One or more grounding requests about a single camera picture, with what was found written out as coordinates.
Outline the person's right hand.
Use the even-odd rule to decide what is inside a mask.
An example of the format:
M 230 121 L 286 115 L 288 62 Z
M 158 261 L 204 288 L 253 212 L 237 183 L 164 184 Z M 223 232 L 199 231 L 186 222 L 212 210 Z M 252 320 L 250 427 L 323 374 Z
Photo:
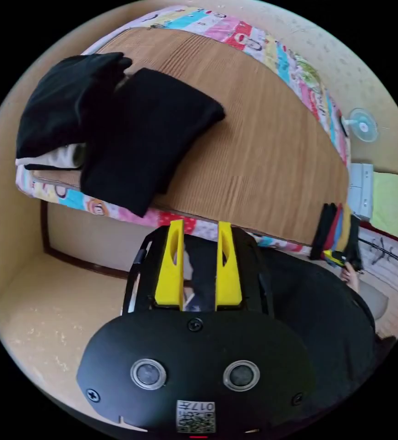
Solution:
M 340 272 L 340 279 L 354 292 L 359 293 L 359 277 L 350 262 L 345 262 Z

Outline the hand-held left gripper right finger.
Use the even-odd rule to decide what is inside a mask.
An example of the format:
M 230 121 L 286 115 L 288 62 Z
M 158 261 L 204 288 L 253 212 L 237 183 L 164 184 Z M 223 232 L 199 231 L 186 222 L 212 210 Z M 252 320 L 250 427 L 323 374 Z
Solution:
M 216 305 L 239 305 L 243 299 L 236 248 L 229 222 L 218 223 Z

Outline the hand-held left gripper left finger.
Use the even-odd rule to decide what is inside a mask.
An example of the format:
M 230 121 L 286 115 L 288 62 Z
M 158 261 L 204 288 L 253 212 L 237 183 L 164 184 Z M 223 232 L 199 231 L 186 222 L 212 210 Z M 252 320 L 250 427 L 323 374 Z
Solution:
M 170 223 L 155 288 L 158 307 L 182 307 L 184 295 L 184 220 Z

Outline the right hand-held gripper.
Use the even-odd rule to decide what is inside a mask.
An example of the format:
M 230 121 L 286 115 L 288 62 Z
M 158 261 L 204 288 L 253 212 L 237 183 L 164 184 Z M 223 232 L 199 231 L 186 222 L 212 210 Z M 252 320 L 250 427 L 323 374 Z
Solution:
M 363 270 L 361 252 L 359 247 L 359 226 L 359 217 L 351 214 L 349 238 L 344 253 L 336 250 L 323 251 L 323 259 L 329 265 L 344 267 L 345 262 L 348 262 L 351 264 L 356 272 L 361 272 Z

